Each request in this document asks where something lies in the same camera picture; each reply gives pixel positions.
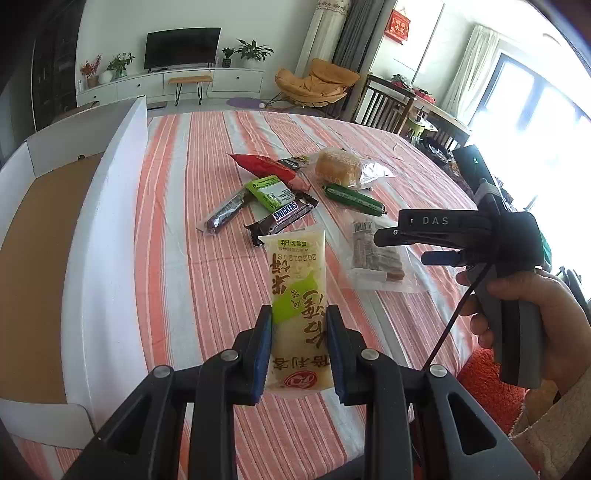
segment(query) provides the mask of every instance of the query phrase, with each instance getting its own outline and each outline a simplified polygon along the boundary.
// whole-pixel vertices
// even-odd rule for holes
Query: black cable
[[[482,269],[480,274],[476,277],[476,280],[474,280],[472,285],[470,285],[468,287],[468,289],[466,290],[466,293],[464,294],[462,299],[458,302],[456,310],[454,310],[454,312],[452,314],[452,318],[449,319],[449,322],[447,323],[445,329],[443,330],[443,333],[439,337],[439,340],[437,341],[435,347],[433,348],[433,351],[431,352],[431,354],[429,355],[429,358],[427,358],[427,361],[423,365],[423,371],[425,371],[427,368],[429,368],[429,366],[431,365],[431,362],[433,362],[433,359],[439,353],[439,350],[441,349],[443,342],[445,342],[447,335],[449,335],[449,332],[452,331],[453,324],[456,323],[457,317],[460,314],[460,310],[462,309],[464,304],[467,302],[467,300],[470,297],[470,295],[472,294],[472,292],[476,289],[476,287],[484,279],[484,277],[486,276],[488,271],[491,269],[491,266],[492,266],[491,262],[489,262],[485,265],[485,267]]]

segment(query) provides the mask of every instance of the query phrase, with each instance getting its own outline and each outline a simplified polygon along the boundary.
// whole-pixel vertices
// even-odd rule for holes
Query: wooden chair
[[[447,151],[463,147],[470,138],[470,133],[465,128],[454,125],[434,112],[428,113],[427,120],[437,127],[437,132],[432,137]]]
[[[390,90],[392,94],[385,93],[384,88]],[[358,121],[357,118],[368,92],[371,92],[369,103],[365,113],[362,114],[362,119]],[[353,115],[353,123],[400,134],[415,98],[415,95],[408,90],[397,87],[380,77],[368,75],[361,99]]]

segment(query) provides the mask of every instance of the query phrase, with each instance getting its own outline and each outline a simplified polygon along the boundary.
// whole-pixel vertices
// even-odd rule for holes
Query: window
[[[588,236],[580,220],[591,205],[589,118],[545,78],[502,54],[470,126],[470,143],[513,205],[535,216],[553,270],[576,269],[591,294],[591,255],[578,248]]]

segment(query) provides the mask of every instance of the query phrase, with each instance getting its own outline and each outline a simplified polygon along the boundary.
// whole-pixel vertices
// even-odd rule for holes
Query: red wall decoration
[[[408,27],[410,26],[410,20],[406,18],[402,13],[392,10],[388,25],[386,25],[385,34],[394,41],[402,43],[408,40]]]

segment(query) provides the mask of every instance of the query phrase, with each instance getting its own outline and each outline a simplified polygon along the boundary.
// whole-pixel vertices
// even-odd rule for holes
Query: purple rug
[[[249,110],[260,110],[259,105],[261,103],[262,100],[250,97],[230,98],[226,102],[227,105],[233,106],[234,108],[247,108]]]

